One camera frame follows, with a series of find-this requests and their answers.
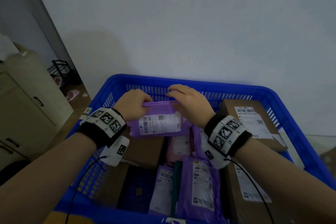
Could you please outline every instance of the black and white square marker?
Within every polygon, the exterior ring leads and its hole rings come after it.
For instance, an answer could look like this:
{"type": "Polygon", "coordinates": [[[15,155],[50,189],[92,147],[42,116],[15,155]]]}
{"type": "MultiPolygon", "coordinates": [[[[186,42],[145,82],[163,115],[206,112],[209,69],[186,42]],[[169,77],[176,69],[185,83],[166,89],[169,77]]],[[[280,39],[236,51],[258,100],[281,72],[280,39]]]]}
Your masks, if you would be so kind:
{"type": "Polygon", "coordinates": [[[207,150],[205,152],[205,155],[207,155],[208,159],[210,159],[210,160],[213,159],[213,156],[212,156],[212,154],[211,154],[211,152],[209,150],[207,150]]]}
{"type": "Polygon", "coordinates": [[[114,119],[114,117],[106,112],[99,119],[102,120],[105,124],[109,124],[114,119]]]}
{"type": "Polygon", "coordinates": [[[225,141],[218,136],[216,137],[215,141],[213,141],[213,144],[219,149],[222,149],[224,143],[225,141]]]}
{"type": "Polygon", "coordinates": [[[232,128],[233,130],[236,130],[237,128],[239,128],[239,124],[234,122],[233,120],[230,120],[226,125],[229,128],[232,128]]]}
{"type": "Polygon", "coordinates": [[[117,154],[119,154],[119,155],[124,155],[124,152],[125,152],[125,150],[126,150],[126,146],[124,146],[124,145],[121,145],[120,147],[119,147],[119,150],[117,151],[117,154]]]}
{"type": "Polygon", "coordinates": [[[222,127],[218,134],[226,140],[232,134],[232,131],[227,127],[222,127]]]}
{"type": "Polygon", "coordinates": [[[95,117],[95,118],[97,118],[99,115],[101,115],[102,113],[103,113],[104,111],[95,111],[92,115],[91,115],[91,117],[95,117]]]}
{"type": "Polygon", "coordinates": [[[113,133],[116,133],[121,128],[121,125],[117,120],[115,120],[109,125],[109,127],[113,131],[113,133]]]}

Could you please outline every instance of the person's right hand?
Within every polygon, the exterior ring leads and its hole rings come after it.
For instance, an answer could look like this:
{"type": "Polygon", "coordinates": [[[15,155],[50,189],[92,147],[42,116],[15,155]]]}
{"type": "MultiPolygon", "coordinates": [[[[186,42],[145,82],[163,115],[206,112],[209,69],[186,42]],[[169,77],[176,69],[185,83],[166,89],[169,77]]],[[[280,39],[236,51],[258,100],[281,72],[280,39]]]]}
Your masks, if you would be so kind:
{"type": "Polygon", "coordinates": [[[171,91],[166,96],[179,102],[174,104],[177,111],[196,126],[205,128],[216,114],[206,97],[197,90],[181,84],[172,85],[168,89],[171,91]]]}

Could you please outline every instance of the drawer handle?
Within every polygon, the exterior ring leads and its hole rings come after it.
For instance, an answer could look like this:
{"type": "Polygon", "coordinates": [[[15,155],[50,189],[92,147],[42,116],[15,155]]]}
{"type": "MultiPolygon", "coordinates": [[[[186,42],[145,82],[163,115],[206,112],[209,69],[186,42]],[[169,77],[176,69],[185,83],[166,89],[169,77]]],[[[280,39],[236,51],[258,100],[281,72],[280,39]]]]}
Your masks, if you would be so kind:
{"type": "Polygon", "coordinates": [[[5,151],[8,151],[9,154],[13,154],[13,152],[11,150],[8,150],[6,147],[0,145],[1,149],[4,149],[5,151]]]}
{"type": "Polygon", "coordinates": [[[41,106],[44,106],[44,104],[41,102],[41,100],[39,100],[39,98],[38,97],[34,97],[37,101],[39,101],[40,102],[40,105],[41,106]]]}
{"type": "Polygon", "coordinates": [[[19,144],[17,144],[16,142],[14,142],[14,141],[13,141],[12,139],[10,139],[10,138],[6,138],[6,141],[9,141],[10,143],[14,144],[14,145],[16,146],[16,148],[19,148],[19,147],[20,147],[19,144]]]}

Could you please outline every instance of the wire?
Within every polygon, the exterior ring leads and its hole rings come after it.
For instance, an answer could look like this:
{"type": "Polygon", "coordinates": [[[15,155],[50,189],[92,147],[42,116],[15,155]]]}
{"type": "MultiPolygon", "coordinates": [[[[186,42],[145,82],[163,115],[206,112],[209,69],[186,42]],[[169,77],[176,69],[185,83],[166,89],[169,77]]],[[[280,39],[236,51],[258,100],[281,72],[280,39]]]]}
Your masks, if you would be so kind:
{"type": "Polygon", "coordinates": [[[66,219],[65,219],[65,224],[68,224],[69,215],[70,215],[70,212],[71,212],[71,206],[72,206],[72,203],[73,203],[73,201],[74,201],[74,199],[75,199],[75,196],[76,196],[76,193],[77,193],[79,184],[81,183],[81,181],[82,181],[84,175],[87,173],[87,171],[90,169],[90,167],[93,166],[98,160],[100,160],[100,159],[102,159],[102,158],[106,158],[106,157],[107,157],[107,156],[102,156],[102,157],[99,157],[98,159],[96,159],[94,162],[91,163],[91,165],[89,165],[89,167],[88,167],[88,168],[85,170],[85,172],[82,174],[82,177],[81,177],[81,179],[79,179],[78,184],[77,184],[77,187],[76,187],[76,190],[75,190],[75,192],[74,192],[74,194],[73,194],[73,196],[72,196],[72,199],[71,199],[71,201],[70,201],[68,214],[67,214],[66,219]]]}
{"type": "Polygon", "coordinates": [[[255,183],[253,182],[253,180],[251,179],[251,177],[248,175],[248,173],[244,170],[244,168],[242,168],[238,163],[234,162],[233,160],[228,159],[228,158],[225,158],[224,160],[228,160],[228,161],[234,163],[235,165],[237,165],[246,174],[246,176],[250,179],[250,181],[252,182],[252,184],[254,185],[255,189],[259,193],[259,196],[261,197],[261,199],[262,199],[262,201],[263,201],[263,203],[264,203],[264,205],[265,205],[265,207],[267,209],[267,212],[269,214],[269,217],[271,218],[272,224],[274,224],[274,220],[273,220],[272,214],[271,214],[271,212],[270,212],[270,210],[269,210],[269,208],[268,208],[268,206],[267,206],[267,204],[266,204],[263,196],[261,195],[260,191],[258,190],[257,186],[255,185],[255,183]]]}

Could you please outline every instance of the white sticker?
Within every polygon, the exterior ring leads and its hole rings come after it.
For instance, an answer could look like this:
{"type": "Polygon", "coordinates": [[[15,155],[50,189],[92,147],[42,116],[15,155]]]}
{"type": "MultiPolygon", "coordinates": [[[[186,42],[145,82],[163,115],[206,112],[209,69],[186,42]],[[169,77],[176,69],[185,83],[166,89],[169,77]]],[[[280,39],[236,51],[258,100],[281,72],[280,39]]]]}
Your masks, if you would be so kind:
{"type": "Polygon", "coordinates": [[[253,107],[235,106],[239,120],[252,134],[253,138],[273,139],[262,117],[256,113],[253,107]]]}
{"type": "Polygon", "coordinates": [[[189,136],[174,136],[172,140],[174,155],[190,155],[189,136]]]}
{"type": "Polygon", "coordinates": [[[89,116],[90,112],[92,111],[92,107],[88,107],[83,112],[82,116],[79,117],[80,120],[85,119],[87,116],[89,116]]]}
{"type": "Polygon", "coordinates": [[[273,139],[277,140],[283,147],[287,147],[285,141],[282,139],[282,137],[278,134],[272,134],[273,139]]]}
{"type": "Polygon", "coordinates": [[[191,204],[214,211],[210,169],[200,161],[194,161],[192,168],[191,204]]]}
{"type": "Polygon", "coordinates": [[[139,120],[141,135],[181,131],[181,114],[148,115],[139,120]]]}
{"type": "Polygon", "coordinates": [[[170,216],[173,193],[173,171],[160,169],[149,209],[170,216]]]}
{"type": "MultiPolygon", "coordinates": [[[[252,184],[250,179],[247,177],[247,175],[238,166],[235,165],[235,168],[236,168],[236,174],[238,176],[238,182],[239,182],[240,191],[241,191],[241,195],[243,196],[243,199],[246,201],[262,202],[263,200],[261,199],[258,191],[255,189],[254,185],[252,184]]],[[[250,174],[249,176],[253,180],[254,184],[257,186],[265,202],[272,203],[271,198],[266,194],[266,192],[259,186],[259,184],[252,178],[250,174]]]]}

